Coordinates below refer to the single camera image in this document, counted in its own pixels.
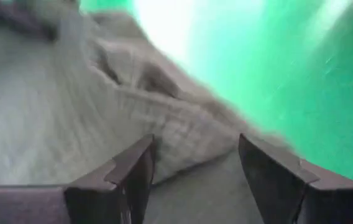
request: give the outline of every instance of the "green screen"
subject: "green screen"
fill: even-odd
[[[151,41],[264,131],[353,179],[353,0],[135,0]]]

